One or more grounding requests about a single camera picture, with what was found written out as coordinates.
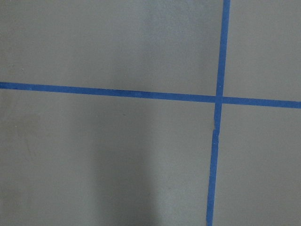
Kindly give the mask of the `blue tape strip lengthwise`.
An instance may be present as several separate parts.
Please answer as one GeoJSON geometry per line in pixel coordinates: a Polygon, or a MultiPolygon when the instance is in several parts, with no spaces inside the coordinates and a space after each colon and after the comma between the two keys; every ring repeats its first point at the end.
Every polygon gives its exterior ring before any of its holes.
{"type": "Polygon", "coordinates": [[[214,220],[215,188],[216,188],[216,175],[217,175],[218,152],[219,152],[219,135],[220,135],[221,118],[222,118],[222,105],[223,105],[222,100],[223,100],[223,90],[224,90],[224,80],[225,80],[229,19],[230,19],[230,0],[224,0],[222,6],[219,62],[218,62],[218,72],[217,72],[215,103],[214,103],[214,129],[212,133],[210,170],[209,170],[207,206],[206,206],[207,226],[212,226],[214,224],[213,220],[214,220]]]}

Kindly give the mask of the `blue tape strip crosswise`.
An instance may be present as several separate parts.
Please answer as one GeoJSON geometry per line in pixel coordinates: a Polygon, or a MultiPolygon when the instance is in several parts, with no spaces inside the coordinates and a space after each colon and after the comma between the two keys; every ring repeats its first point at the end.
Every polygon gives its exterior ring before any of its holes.
{"type": "Polygon", "coordinates": [[[298,101],[270,100],[270,99],[242,98],[242,97],[216,97],[216,96],[194,95],[194,94],[176,94],[176,93],[147,92],[147,91],[119,90],[119,89],[98,89],[98,88],[41,85],[41,84],[27,84],[27,83],[13,83],[13,82],[1,82],[0,88],[13,89],[13,90],[111,96],[111,97],[133,97],[133,98],[146,98],[146,99],[159,99],[159,100],[188,101],[188,102],[201,102],[201,103],[215,103],[216,101],[218,101],[222,104],[268,106],[268,107],[282,107],[282,108],[293,108],[293,109],[300,109],[301,107],[301,103],[298,101]]]}

